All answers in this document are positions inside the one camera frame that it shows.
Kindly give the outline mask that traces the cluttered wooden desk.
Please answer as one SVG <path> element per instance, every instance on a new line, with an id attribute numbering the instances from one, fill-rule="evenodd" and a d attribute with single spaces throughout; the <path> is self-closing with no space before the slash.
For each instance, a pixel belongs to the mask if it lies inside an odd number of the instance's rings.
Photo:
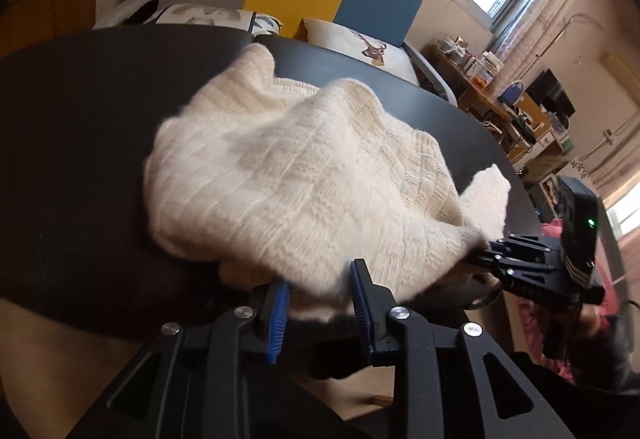
<path id="1" fill-rule="evenodd" d="M 491 132 L 518 172 L 536 166 L 556 170 L 568 161 L 547 114 L 528 95 L 521 94 L 511 109 L 491 99 L 487 88 L 465 76 L 435 44 L 426 46 L 423 53 L 454 92 L 458 107 Z"/>

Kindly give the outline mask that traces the patterned cat print pillow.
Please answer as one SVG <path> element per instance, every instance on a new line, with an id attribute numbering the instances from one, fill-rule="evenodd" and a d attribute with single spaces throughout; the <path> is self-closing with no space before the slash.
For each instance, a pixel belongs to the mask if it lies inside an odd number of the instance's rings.
<path id="1" fill-rule="evenodd" d="M 145 24 L 218 26 L 250 33 L 279 35 L 282 22 L 262 12 L 205 5 L 175 4 L 152 14 Z"/>

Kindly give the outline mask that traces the beige floral curtain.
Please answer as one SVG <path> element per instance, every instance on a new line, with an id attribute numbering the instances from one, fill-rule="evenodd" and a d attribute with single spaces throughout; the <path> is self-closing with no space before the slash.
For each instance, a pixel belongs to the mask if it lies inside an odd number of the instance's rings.
<path id="1" fill-rule="evenodd" d="M 489 97 L 520 80 L 536 56 L 559 31 L 571 0 L 525 0 L 518 14 L 498 36 L 492 51 L 503 62 L 498 76 L 489 85 Z"/>

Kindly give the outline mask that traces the white deer print pillow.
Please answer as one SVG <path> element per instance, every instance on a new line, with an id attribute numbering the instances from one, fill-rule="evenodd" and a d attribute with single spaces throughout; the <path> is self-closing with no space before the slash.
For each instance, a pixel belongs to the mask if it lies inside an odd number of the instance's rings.
<path id="1" fill-rule="evenodd" d="M 304 19 L 303 24 L 308 43 L 349 56 L 419 85 L 416 72 L 403 49 L 332 22 Z"/>

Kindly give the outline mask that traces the wall air conditioner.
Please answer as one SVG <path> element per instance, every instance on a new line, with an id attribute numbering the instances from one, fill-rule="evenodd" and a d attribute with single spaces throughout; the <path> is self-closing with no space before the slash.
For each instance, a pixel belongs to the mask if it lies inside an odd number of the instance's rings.
<path id="1" fill-rule="evenodd" d="M 629 95 L 639 95 L 639 74 L 617 52 L 605 52 L 602 55 L 602 66 L 610 73 Z"/>

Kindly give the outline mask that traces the small side window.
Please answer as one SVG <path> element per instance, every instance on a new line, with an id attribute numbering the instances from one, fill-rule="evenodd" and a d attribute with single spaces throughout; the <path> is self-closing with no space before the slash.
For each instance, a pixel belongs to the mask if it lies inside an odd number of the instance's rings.
<path id="1" fill-rule="evenodd" d="M 639 210 L 639 186 L 629 190 L 608 209 L 608 220 L 617 240 L 639 228 Z"/>

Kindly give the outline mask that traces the cream knitted sweater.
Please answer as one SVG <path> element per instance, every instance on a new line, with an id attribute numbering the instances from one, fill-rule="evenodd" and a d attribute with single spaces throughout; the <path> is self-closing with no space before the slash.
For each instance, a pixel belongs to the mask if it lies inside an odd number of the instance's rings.
<path id="1" fill-rule="evenodd" d="M 458 190 L 436 139 L 370 87 L 314 87 L 275 67 L 248 45 L 157 130 L 143 201 L 169 254 L 216 260 L 242 289 L 280 277 L 296 318 L 328 321 L 349 311 L 356 258 L 408 301 L 502 237 L 511 186 L 499 167 Z"/>

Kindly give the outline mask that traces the blue handbag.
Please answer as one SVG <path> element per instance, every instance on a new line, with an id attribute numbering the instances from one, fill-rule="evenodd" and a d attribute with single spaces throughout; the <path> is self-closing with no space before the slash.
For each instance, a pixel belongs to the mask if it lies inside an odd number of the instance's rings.
<path id="1" fill-rule="evenodd" d="M 498 101 L 510 108 L 515 106 L 515 103 L 518 102 L 518 99 L 521 98 L 522 93 L 524 92 L 524 84 L 522 81 L 515 81 L 510 84 L 504 92 L 498 97 Z"/>

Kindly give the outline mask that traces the black monitor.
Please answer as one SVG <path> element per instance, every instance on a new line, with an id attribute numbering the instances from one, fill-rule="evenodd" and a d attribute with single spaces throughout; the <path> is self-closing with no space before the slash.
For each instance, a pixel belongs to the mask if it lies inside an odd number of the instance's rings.
<path id="1" fill-rule="evenodd" d="M 547 112 L 562 114 L 567 118 L 575 113 L 572 101 L 550 69 L 541 72 L 526 87 L 526 94 Z"/>

